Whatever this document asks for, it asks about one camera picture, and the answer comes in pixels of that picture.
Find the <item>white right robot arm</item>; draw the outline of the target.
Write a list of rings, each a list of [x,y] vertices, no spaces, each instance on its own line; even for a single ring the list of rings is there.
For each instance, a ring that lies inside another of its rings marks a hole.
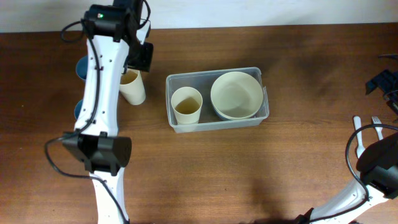
[[[349,150],[354,138],[369,128],[384,128],[394,134],[383,137],[364,150],[357,150],[353,168]],[[345,160],[353,180],[326,204],[299,215],[295,223],[354,223],[354,220],[375,205],[397,198],[397,127],[373,123],[355,127],[345,149]]]

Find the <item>cream cup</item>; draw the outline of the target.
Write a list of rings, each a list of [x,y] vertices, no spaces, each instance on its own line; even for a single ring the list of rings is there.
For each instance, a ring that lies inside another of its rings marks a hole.
[[[195,88],[185,86],[176,90],[171,105],[177,124],[197,124],[200,119],[203,97]]]
[[[119,91],[131,105],[140,105],[146,99],[146,92],[142,81],[141,72],[127,69],[121,76]]]

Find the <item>white plastic knife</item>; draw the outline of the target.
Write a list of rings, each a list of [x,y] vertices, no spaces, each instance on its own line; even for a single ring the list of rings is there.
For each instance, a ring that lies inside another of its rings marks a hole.
[[[354,116],[353,117],[353,123],[354,123],[355,130],[358,130],[359,128],[362,127],[361,118],[359,116]],[[362,153],[365,150],[365,147],[363,146],[363,139],[362,139],[361,131],[356,134],[356,139],[357,139],[357,142],[358,142],[358,146],[357,146],[357,149],[356,149],[356,155],[357,155],[358,158],[360,158]]]

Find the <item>cream cup front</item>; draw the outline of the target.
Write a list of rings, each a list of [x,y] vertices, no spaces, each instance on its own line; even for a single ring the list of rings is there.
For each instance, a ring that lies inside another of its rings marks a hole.
[[[176,90],[171,105],[177,124],[197,124],[200,119],[203,97],[195,88],[185,86]]]

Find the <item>blue cup front left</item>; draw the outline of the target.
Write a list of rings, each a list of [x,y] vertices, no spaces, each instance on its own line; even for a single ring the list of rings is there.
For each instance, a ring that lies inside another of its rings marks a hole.
[[[83,100],[80,100],[80,101],[76,104],[75,109],[74,109],[74,117],[75,117],[75,119],[78,119],[78,117],[79,117],[79,115],[80,115],[80,111],[81,111],[82,105],[83,105]]]

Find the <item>blue cup rear left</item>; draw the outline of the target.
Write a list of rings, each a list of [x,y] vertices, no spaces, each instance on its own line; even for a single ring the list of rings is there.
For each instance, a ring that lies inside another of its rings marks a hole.
[[[87,76],[87,68],[88,68],[88,56],[84,56],[76,64],[75,71],[77,76],[85,81]]]

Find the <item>blue cup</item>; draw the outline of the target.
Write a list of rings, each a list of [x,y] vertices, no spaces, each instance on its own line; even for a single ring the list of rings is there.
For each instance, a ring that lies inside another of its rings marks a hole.
[[[88,56],[84,56],[76,64],[75,71],[77,76],[85,81],[87,76],[87,68],[88,68]]]
[[[80,115],[80,111],[81,111],[82,105],[83,105],[83,100],[80,100],[80,101],[76,104],[75,109],[74,109],[74,117],[75,117],[75,119],[78,119],[78,117],[79,117],[79,115]]]

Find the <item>white plastic fork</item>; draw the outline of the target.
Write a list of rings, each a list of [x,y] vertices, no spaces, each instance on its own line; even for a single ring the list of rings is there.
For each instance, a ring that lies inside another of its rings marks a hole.
[[[377,116],[373,116],[373,117],[372,117],[372,122],[373,122],[373,124],[382,124],[381,121],[380,121],[380,119],[379,119]],[[383,139],[382,127],[375,127],[374,129],[375,129],[376,132],[377,132],[377,137],[378,137],[378,139],[379,139],[379,140],[382,140],[382,139]]]

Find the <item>cream bowl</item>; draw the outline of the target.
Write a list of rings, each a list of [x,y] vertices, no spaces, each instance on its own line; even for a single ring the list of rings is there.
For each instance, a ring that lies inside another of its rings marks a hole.
[[[264,100],[260,83],[244,72],[228,72],[218,77],[210,91],[212,105],[219,110],[228,110],[238,106],[257,109]]]
[[[213,110],[219,111],[222,115],[231,120],[238,120],[238,119],[249,119],[255,117],[255,115],[260,111],[262,106],[258,107],[257,109],[252,107],[246,106],[238,106],[228,110],[219,110],[215,105],[213,105]]]

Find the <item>clear plastic storage container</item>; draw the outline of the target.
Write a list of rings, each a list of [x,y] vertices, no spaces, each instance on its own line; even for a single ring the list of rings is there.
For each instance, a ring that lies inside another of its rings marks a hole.
[[[199,131],[212,131],[218,129],[245,128],[257,126],[269,116],[269,104],[266,87],[262,88],[263,102],[259,111],[250,118],[226,120],[220,118],[211,103],[211,86],[217,78],[228,72],[244,72],[262,83],[262,72],[257,67],[232,68],[224,70],[210,70],[203,72],[179,73],[169,75],[165,82],[167,115],[170,126],[176,133],[192,133]],[[179,125],[171,105],[173,93],[181,87],[189,86],[198,90],[203,98],[200,119],[197,124]]]

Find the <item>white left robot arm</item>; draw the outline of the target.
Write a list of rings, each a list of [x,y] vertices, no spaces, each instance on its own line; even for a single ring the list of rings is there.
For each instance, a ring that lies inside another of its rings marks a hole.
[[[78,21],[87,38],[85,91],[74,130],[63,135],[62,144],[89,173],[86,179],[95,188],[99,223],[130,222],[123,175],[132,141],[118,136],[118,95],[127,69],[150,69],[154,47],[145,41],[150,20],[141,17],[149,8],[144,0],[93,4]]]

